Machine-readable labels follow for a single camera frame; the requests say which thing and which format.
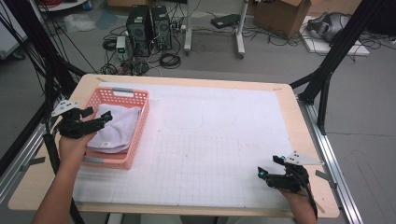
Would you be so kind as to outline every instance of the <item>white plastic bracket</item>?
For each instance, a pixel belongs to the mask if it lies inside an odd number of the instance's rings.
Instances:
[[[284,161],[294,165],[324,165],[324,161],[297,152],[290,154]]]
[[[73,102],[73,101],[68,101],[68,100],[62,100],[56,107],[55,109],[52,111],[51,115],[53,117],[55,116],[59,116],[62,113],[69,111],[73,108],[78,107],[78,103],[77,102]]]

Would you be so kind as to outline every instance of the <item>folded cloth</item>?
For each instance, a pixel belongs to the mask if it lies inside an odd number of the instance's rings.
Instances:
[[[127,108],[121,105],[98,106],[95,118],[111,111],[113,120],[105,124],[105,128],[97,132],[88,143],[87,149],[105,153],[117,153],[126,150],[131,144],[134,129],[140,114],[140,107]]]

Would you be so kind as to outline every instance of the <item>concrete floor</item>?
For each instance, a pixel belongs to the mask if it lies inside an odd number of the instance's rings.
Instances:
[[[82,13],[79,8],[57,14]],[[73,42],[95,70],[104,64],[103,37],[126,22],[124,14],[112,14],[103,7],[87,13],[93,21],[103,19],[109,24],[89,32],[70,34]],[[195,24],[211,27],[211,17],[195,18]],[[247,26],[253,27],[252,18]],[[151,69],[149,77],[185,77],[242,80],[253,82],[291,83],[304,77],[323,61],[324,57],[308,53],[304,44],[292,47],[268,43],[267,35],[244,38],[246,56],[236,55],[233,36],[214,33],[194,33],[192,53],[179,53],[181,66],[175,70]],[[92,69],[61,35],[72,64],[92,72]],[[396,50],[386,47],[369,49],[369,57],[357,57],[356,62],[345,58],[335,71],[330,87],[326,131],[334,154],[358,206],[364,223],[396,223],[396,174],[392,163],[396,159],[394,111],[396,101]],[[43,102],[42,91],[32,65],[26,59],[0,61],[1,116],[0,156],[12,144],[27,121]],[[300,93],[304,87],[295,90]],[[0,223],[29,223],[33,212],[10,211],[7,200],[0,206]],[[104,222],[106,214],[83,213],[87,223]],[[127,215],[123,223],[137,223],[138,215]],[[213,217],[183,217],[187,224],[210,223]],[[268,223],[292,223],[289,218],[270,218]],[[320,219],[319,223],[347,223],[341,215],[335,219]]]

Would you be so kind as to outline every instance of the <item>plastic basket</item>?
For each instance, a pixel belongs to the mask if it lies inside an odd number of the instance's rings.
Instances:
[[[106,167],[113,169],[129,170],[132,167],[134,155],[139,145],[147,116],[149,114],[149,93],[141,90],[131,90],[123,88],[99,87],[91,94],[85,108],[92,106],[93,114],[87,119],[94,119],[100,104],[122,105],[125,107],[141,107],[141,112],[134,129],[131,145],[125,153],[102,153],[96,151],[87,151],[84,157],[83,165]]]

